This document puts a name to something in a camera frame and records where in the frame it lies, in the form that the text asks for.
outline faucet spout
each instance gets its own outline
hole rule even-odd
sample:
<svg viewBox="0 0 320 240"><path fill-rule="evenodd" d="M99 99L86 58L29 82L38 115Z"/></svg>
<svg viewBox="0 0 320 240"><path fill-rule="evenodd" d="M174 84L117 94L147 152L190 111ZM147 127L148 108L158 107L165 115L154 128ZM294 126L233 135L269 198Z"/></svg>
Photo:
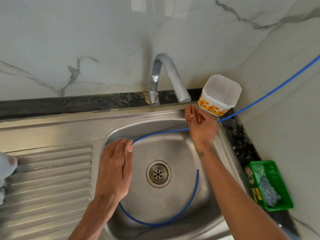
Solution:
<svg viewBox="0 0 320 240"><path fill-rule="evenodd" d="M149 87L151 105L158 106L160 104L158 96L158 81L162 65L164 66L167 75L171 81L178 102L184 103L191 101L191 97L187 89L184 87L184 84L181 80L176 66L174 65L173 60L166 53L160 53L155 57L152 67L151 84Z"/></svg>

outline sink drain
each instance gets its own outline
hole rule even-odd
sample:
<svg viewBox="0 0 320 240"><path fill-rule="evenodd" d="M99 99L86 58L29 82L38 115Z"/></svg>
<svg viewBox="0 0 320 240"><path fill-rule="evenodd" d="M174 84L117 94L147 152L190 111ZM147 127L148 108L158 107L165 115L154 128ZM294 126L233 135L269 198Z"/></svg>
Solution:
<svg viewBox="0 0 320 240"><path fill-rule="evenodd" d="M171 181L171 168L165 161L156 160L146 169L146 179L155 188L163 188Z"/></svg>

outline stainless steel sink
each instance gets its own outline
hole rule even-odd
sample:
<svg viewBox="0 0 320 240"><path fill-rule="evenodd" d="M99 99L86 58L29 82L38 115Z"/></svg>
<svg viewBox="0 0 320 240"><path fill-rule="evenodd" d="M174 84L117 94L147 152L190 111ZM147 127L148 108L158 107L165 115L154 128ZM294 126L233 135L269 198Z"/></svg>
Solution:
<svg viewBox="0 0 320 240"><path fill-rule="evenodd" d="M9 179L10 194L0 207L0 234L5 239L67 239L94 195L104 145L123 137L136 139L186 128L183 108L148 107L1 123L0 150L17 156L21 164ZM242 170L222 128L214 148L246 190ZM166 221L189 201L197 169L196 195L176 221L162 227L143 226L118 207L100 238L218 239L229 235L188 131L158 134L134 144L132 181L121 203L140 221Z"/></svg>

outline tattoo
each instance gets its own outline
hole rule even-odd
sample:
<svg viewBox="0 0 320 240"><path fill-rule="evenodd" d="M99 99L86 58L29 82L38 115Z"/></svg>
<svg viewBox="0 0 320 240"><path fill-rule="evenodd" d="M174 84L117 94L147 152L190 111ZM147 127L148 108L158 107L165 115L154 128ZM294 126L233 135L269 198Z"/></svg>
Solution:
<svg viewBox="0 0 320 240"><path fill-rule="evenodd" d="M205 155L204 151L197 151L197 153L200 158L202 158Z"/></svg>

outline green basket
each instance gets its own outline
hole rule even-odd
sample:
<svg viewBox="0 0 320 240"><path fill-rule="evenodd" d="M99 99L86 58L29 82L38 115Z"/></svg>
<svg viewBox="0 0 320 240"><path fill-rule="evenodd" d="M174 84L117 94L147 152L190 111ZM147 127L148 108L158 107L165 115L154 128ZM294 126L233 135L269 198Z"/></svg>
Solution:
<svg viewBox="0 0 320 240"><path fill-rule="evenodd" d="M257 183L257 179L254 171L252 170L253 165L263 165L271 186L276 190L276 192L281 196L281 200L277 202L274 208L267 206L266 202L263 199L263 195ZM274 161L251 161L244 169L244 173L247 177L250 193L254 201L260 205L262 208L273 212L280 210L288 210L294 207L292 200L289 196L289 193L283 183L278 168Z"/></svg>

